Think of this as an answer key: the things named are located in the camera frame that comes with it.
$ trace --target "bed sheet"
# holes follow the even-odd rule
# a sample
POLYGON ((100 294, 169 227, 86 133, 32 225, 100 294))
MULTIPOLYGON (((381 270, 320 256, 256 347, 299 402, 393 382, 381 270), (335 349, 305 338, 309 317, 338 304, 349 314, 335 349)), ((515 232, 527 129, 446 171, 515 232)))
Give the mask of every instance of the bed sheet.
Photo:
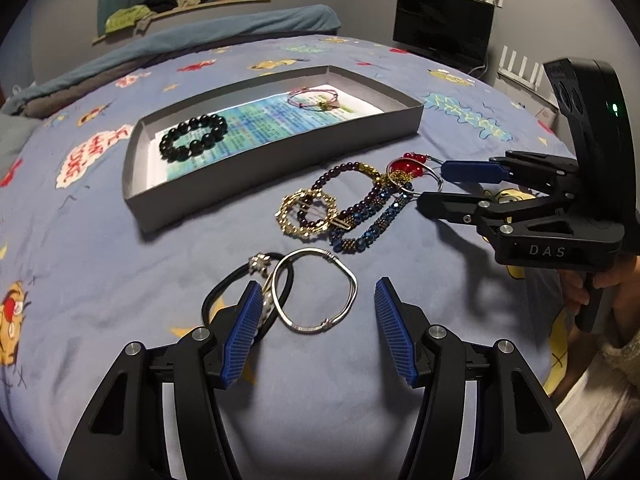
MULTIPOLYGON (((258 252, 300 247, 302 242, 282 235, 273 215, 283 196, 311 186, 333 165, 265 182, 143 237, 120 184, 131 127, 211 88, 326 64, 425 103, 418 135, 336 163, 361 160, 383 170, 412 151, 442 159, 487 159, 507 149, 569 155, 526 110, 484 83, 402 50, 350 38, 304 36, 189 54, 136 71, 61 110, 32 135, 0 182, 0 298, 6 293, 0 408, 51 478, 124 345, 175 342, 199 325, 203 298, 231 270, 258 252)), ((433 182, 419 179, 415 186, 433 189, 433 182)), ((369 188, 357 174, 326 186, 339 204, 360 200, 369 188)), ((460 188, 446 183, 444 191, 460 188)), ((516 190, 504 195, 523 197, 516 190)), ((323 241, 315 245, 329 248, 323 241)), ((218 393, 246 480, 397 476, 421 391, 396 375, 377 329, 374 284, 382 276, 431 322, 480 344, 509 338, 541 381, 548 375, 546 341, 561 309, 553 271, 506 269, 494 262, 475 229, 428 221, 414 205, 367 251, 340 258, 358 278, 358 296, 344 321, 312 336, 277 322, 252 349, 238 383, 218 393)), ((234 304, 245 284, 235 284, 222 302, 234 304)), ((286 310, 300 324, 317 324, 341 308, 347 292, 337 269, 303 258, 286 310)), ((170 399, 171 388, 166 391, 170 399)), ((172 473, 181 479, 172 414, 165 416, 172 473)), ((459 478, 468 470, 472 435, 472 423, 465 423, 459 478)))

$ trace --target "silver bangle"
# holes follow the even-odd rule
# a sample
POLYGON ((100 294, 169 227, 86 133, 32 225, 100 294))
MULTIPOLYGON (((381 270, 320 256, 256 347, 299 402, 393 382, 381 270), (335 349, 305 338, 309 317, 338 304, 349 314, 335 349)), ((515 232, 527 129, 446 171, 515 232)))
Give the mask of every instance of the silver bangle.
MULTIPOLYGON (((436 182, 438 183, 438 193, 442 191, 442 185, 444 184, 444 180, 442 179, 441 176, 439 176, 435 171, 433 171, 432 168, 430 168, 426 164, 423 164, 419 160, 415 160, 414 158, 408 158, 406 156, 395 158, 394 160, 392 160, 390 163, 386 165, 386 177, 388 178, 389 182, 394 184, 398 189, 401 189, 403 192, 407 193, 407 195, 410 195, 410 196, 420 196, 422 194, 421 191, 414 191, 412 189, 407 189, 404 187, 403 184, 400 184, 395 180, 393 180, 393 177, 391 176, 391 171, 392 171, 391 165, 395 162, 398 162, 399 160, 408 160, 409 162, 414 162, 415 164, 418 164, 420 167, 426 170, 427 173, 429 173, 429 176, 432 176, 436 180, 436 182)), ((431 155, 427 155, 427 160, 432 160, 434 162, 437 162, 438 164, 442 164, 442 161, 439 158, 435 158, 434 156, 431 156, 431 155)))
POLYGON ((341 320, 343 320, 344 317, 349 313, 351 305, 356 299, 357 292, 358 280, 353 275, 353 273, 344 265, 344 263, 342 263, 334 254, 330 253, 329 251, 318 249, 316 247, 304 247, 287 254, 278 262, 278 264, 273 269, 273 272, 271 273, 271 301, 273 301, 280 319, 283 320, 285 325, 287 325, 294 332, 298 332, 301 334, 316 334, 318 332, 324 332, 325 330, 329 330, 332 326, 340 323, 341 320), (344 304, 344 308, 336 316, 325 319, 321 324, 317 326, 300 326, 290 320, 280 306, 278 295, 276 293, 278 287, 278 279, 280 277, 280 269, 282 268, 284 262, 291 259, 297 260, 303 254, 316 254, 318 256, 322 256, 328 262, 335 264, 342 272, 347 275, 347 278, 349 279, 349 297, 347 299, 347 303, 344 304))

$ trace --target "white fabric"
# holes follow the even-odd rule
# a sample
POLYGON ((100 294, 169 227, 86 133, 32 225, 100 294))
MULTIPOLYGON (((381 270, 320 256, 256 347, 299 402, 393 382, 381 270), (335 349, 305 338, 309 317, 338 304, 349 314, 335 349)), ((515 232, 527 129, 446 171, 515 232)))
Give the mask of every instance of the white fabric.
POLYGON ((596 354, 574 387, 558 406, 588 477, 616 429, 629 396, 629 382, 596 354))

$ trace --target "hand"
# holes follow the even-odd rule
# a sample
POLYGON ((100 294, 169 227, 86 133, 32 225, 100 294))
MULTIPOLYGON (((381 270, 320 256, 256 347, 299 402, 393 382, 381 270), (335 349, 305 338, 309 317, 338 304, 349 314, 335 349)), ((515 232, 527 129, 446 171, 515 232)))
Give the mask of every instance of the hand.
MULTIPOLYGON (((598 272, 593 277, 593 288, 606 288, 629 282, 640 272, 640 269, 636 272, 637 260, 638 257, 634 254, 618 256, 613 267, 604 272, 598 272)), ((560 276, 564 305, 574 314, 578 314, 581 306, 588 304, 590 300, 589 293, 584 288, 583 278, 574 270, 558 270, 558 275, 560 276)))

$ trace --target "wall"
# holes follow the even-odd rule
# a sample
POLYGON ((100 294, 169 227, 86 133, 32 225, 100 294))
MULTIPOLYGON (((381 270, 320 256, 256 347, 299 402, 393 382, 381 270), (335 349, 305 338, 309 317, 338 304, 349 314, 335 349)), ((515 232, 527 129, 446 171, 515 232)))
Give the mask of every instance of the wall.
MULTIPOLYGON (((390 44, 396 0, 347 0, 340 12, 341 33, 390 44)), ((490 63, 486 81, 491 84, 502 46, 508 45, 532 62, 559 57, 592 57, 609 61, 622 85, 640 148, 640 47, 610 0, 504 0, 496 9, 490 63)), ((548 82, 541 88, 546 96, 548 82)), ((569 129, 561 118, 559 137, 567 141, 569 129)), ((640 152, 636 156, 640 162, 640 152)))
MULTIPOLYGON (((208 20, 220 16, 249 14, 264 10, 285 9, 312 4, 338 6, 338 0, 272 0, 269 3, 247 3, 224 7, 194 10, 152 22, 147 33, 174 27, 184 23, 208 20)), ((0 48, 0 66, 15 64, 16 50, 6 44, 20 44, 25 51, 19 65, 33 64, 30 79, 3 74, 0 70, 2 88, 9 90, 14 84, 28 86, 35 78, 38 83, 59 76, 82 63, 95 59, 114 48, 123 46, 131 38, 120 41, 103 41, 92 46, 96 37, 97 0, 30 0, 30 12, 24 10, 0 48)))

